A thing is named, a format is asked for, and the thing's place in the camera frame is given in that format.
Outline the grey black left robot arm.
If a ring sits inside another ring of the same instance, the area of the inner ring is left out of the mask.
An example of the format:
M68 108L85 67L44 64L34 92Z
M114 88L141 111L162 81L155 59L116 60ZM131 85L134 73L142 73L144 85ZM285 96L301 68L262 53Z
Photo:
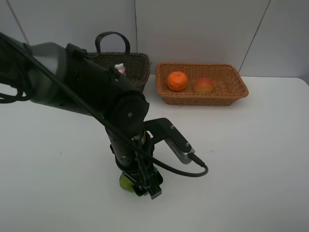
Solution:
M32 101L106 120L111 151L133 191L151 198L161 194L163 178L153 163L116 135L120 131L152 155L153 145L144 125L149 104L118 70L95 64L72 44L29 46L1 35L0 82L16 90L15 95L2 93L2 104Z

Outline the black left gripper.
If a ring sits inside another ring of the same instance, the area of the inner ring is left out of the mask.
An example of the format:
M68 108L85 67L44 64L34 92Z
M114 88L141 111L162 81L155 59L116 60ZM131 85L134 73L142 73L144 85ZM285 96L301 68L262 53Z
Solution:
M139 152L130 148L110 130L106 130L110 139L110 149L122 173L133 183L133 190L139 197L150 195L154 200L161 195L162 175L154 164Z

